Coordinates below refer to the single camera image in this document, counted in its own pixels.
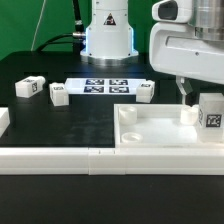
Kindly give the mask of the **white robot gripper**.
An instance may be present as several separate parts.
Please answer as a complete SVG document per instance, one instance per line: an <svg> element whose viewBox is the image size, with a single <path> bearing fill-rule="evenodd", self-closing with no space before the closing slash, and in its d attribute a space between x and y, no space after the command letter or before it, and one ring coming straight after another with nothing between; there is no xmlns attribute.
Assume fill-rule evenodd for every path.
<svg viewBox="0 0 224 224"><path fill-rule="evenodd" d="M149 62L177 76L183 105L192 105L188 78L224 84L224 0L161 0L152 17Z"/></svg>

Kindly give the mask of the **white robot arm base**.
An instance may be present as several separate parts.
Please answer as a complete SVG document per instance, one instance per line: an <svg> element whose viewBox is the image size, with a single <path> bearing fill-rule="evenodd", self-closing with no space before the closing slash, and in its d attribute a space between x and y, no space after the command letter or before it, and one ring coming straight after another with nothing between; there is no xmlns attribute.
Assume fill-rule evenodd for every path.
<svg viewBox="0 0 224 224"><path fill-rule="evenodd" d="M128 22L128 0L92 0L92 21L86 28L84 62L118 66L137 60L134 32Z"/></svg>

